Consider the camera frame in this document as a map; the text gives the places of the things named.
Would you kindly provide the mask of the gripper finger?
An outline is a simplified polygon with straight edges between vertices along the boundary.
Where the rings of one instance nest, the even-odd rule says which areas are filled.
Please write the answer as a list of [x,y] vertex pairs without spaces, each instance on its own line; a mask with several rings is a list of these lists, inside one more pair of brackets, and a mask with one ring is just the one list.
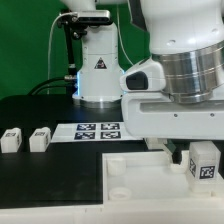
[[168,150],[168,155],[171,158],[171,162],[174,164],[179,164],[180,163],[180,151],[177,148],[177,146],[171,140],[167,140],[167,142],[165,143],[165,147]]

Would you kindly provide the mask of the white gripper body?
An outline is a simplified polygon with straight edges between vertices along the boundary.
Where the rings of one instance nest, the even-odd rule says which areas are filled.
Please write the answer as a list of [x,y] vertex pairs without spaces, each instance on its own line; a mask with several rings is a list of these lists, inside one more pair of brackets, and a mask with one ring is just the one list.
[[176,104],[160,94],[126,93],[126,130],[139,138],[224,140],[224,101]]

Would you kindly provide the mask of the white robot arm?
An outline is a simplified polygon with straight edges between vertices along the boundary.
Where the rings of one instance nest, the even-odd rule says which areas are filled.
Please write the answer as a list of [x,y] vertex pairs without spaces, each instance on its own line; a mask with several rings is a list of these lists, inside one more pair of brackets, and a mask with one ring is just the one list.
[[61,0],[80,13],[129,6],[151,56],[120,79],[127,131],[140,138],[224,140],[224,0]]

